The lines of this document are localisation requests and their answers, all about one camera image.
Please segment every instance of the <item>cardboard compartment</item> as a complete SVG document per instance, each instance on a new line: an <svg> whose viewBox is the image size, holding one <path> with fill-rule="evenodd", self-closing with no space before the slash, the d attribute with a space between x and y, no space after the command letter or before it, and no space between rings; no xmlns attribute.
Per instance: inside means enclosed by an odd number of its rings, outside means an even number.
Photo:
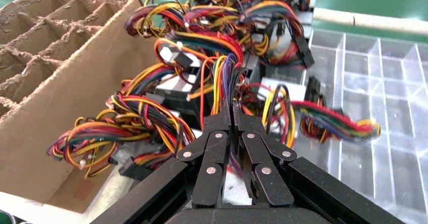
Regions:
<svg viewBox="0 0 428 224"><path fill-rule="evenodd" d="M0 117L6 114L8 111L9 111L9 108L6 108L0 104Z"/></svg>
<svg viewBox="0 0 428 224"><path fill-rule="evenodd" d="M0 96L0 117L6 114L9 110L17 107L18 104L11 101L8 98L4 98Z"/></svg>
<svg viewBox="0 0 428 224"><path fill-rule="evenodd" d="M24 53L13 55L9 50L0 51L0 84L22 73L29 60Z"/></svg>
<svg viewBox="0 0 428 224"><path fill-rule="evenodd" d="M71 0L49 17L53 20L67 20L69 22L84 20L91 11L82 0Z"/></svg>
<svg viewBox="0 0 428 224"><path fill-rule="evenodd" d="M103 3L84 22L88 26L103 26L119 10L114 4Z"/></svg>
<svg viewBox="0 0 428 224"><path fill-rule="evenodd" d="M12 41L35 25L29 19L28 14L2 16L3 14L0 14L0 44Z"/></svg>
<svg viewBox="0 0 428 224"><path fill-rule="evenodd" d="M61 40L54 42L40 54L54 60L67 60L71 54L83 46L91 36L92 34L89 31L75 27Z"/></svg>
<svg viewBox="0 0 428 224"><path fill-rule="evenodd" d="M17 74L3 84L0 84L0 95L15 102L21 102L30 95L40 83L53 73L47 62L40 58L32 59L22 74Z"/></svg>
<svg viewBox="0 0 428 224"><path fill-rule="evenodd" d="M52 42L59 40L65 32L65 28L61 24L42 21L27 33L12 41L10 46L19 51L37 55Z"/></svg>
<svg viewBox="0 0 428 224"><path fill-rule="evenodd" d="M65 4L64 0L26 0L25 2L29 3L27 12L33 17L47 16Z"/></svg>

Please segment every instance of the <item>cardboard box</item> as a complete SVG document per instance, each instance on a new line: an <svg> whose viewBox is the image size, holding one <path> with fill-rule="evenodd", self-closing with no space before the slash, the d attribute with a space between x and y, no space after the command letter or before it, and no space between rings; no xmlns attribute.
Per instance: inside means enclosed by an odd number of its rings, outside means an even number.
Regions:
<svg viewBox="0 0 428 224"><path fill-rule="evenodd" d="M84 172L46 149L79 116L156 62L153 40L124 30L141 0L16 0L0 10L0 192L84 212L110 172Z"/></svg>

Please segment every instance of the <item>white pipe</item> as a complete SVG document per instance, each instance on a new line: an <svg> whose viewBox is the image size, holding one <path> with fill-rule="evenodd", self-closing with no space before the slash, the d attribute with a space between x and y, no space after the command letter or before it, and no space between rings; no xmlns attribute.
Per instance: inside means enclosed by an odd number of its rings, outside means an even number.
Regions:
<svg viewBox="0 0 428 224"><path fill-rule="evenodd" d="M428 22L315 8L313 19L334 24L428 36Z"/></svg>

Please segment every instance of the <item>bundled wires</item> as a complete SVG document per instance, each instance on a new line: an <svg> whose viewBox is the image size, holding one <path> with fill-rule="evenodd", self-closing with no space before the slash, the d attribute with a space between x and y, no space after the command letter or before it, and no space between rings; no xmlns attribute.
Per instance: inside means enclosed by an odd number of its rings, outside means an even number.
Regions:
<svg viewBox="0 0 428 224"><path fill-rule="evenodd" d="M255 93L248 91L251 87L263 87L269 91L270 89L261 84L244 85L241 89L243 93L240 102L244 113L259 116L262 104ZM278 128L280 142L291 148L296 133L295 111L298 111L303 119L300 130L305 136L318 139L321 143L331 137L361 142L380 135L378 123L372 120L352 122L346 116L324 107L321 102L290 101L287 87L279 85L270 91L264 100L261 116L266 132L269 134L273 128Z"/></svg>
<svg viewBox="0 0 428 224"><path fill-rule="evenodd" d="M199 1L199 4L193 5L193 1ZM156 16L162 17L159 26L156 26ZM272 41L275 27L278 28L277 39ZM287 27L291 42L287 49L276 50L285 31L283 27ZM125 30L132 36L158 37L157 52L159 45L167 43L205 60L204 55L215 56L210 53L212 43L219 53L216 56L236 54L237 50L228 49L239 47L260 56L265 64L306 68L295 42L303 36L303 27L291 6L283 1L261 0L253 5L245 0L189 0L185 4L178 0L159 4L155 4L155 0L145 0L144 6L128 18ZM182 69L176 71L182 79L185 78L180 73Z"/></svg>
<svg viewBox="0 0 428 224"><path fill-rule="evenodd" d="M296 120L290 101L290 94L285 85L279 85L270 92L264 104L261 121L268 134L271 132L271 125L277 122L280 130L283 131L280 142L289 148L293 147Z"/></svg>
<svg viewBox="0 0 428 224"><path fill-rule="evenodd" d="M171 30L184 29L183 15L186 7L178 0L154 4L146 0L144 6L134 11L125 23L125 30L131 36L163 37ZM155 26L155 16L163 18L164 26Z"/></svg>
<svg viewBox="0 0 428 224"><path fill-rule="evenodd" d="M78 118L74 128L61 135L46 153L85 169L86 177L94 177L109 167L108 158L120 144L160 136L164 148L133 159L137 165L156 169L195 139L182 119L143 96L174 72L171 66L156 64L133 80L123 80L122 90L106 102L109 109L95 118Z"/></svg>
<svg viewBox="0 0 428 224"><path fill-rule="evenodd" d="M312 120L312 124L327 130L323 130L324 138L320 138L320 141L325 140L325 134L328 133L349 142L366 141L381 133L379 124L372 120L360 120L354 123L349 118L310 101L293 101L291 103L304 117Z"/></svg>
<svg viewBox="0 0 428 224"><path fill-rule="evenodd" d="M219 113L222 102L229 104L227 107L231 107L235 98L236 86L244 82L245 69L242 67L242 63L239 62L238 57L233 53L228 54L228 56L223 55L218 58L207 58L201 66L203 74L207 66L211 67L211 71L213 72L212 91L214 101L210 114L215 115ZM201 79L200 92L202 93L200 94L199 120L202 127L204 117L203 95L207 93L205 91L205 87L205 83Z"/></svg>

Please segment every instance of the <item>plastic tray compartment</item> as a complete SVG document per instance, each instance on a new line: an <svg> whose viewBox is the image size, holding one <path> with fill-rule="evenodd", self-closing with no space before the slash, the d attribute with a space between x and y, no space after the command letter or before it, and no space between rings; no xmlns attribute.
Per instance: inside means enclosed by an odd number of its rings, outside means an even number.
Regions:
<svg viewBox="0 0 428 224"><path fill-rule="evenodd" d="M379 138L295 150L407 223L428 223L428 45L315 30L315 65L329 107L353 120L375 119Z"/></svg>

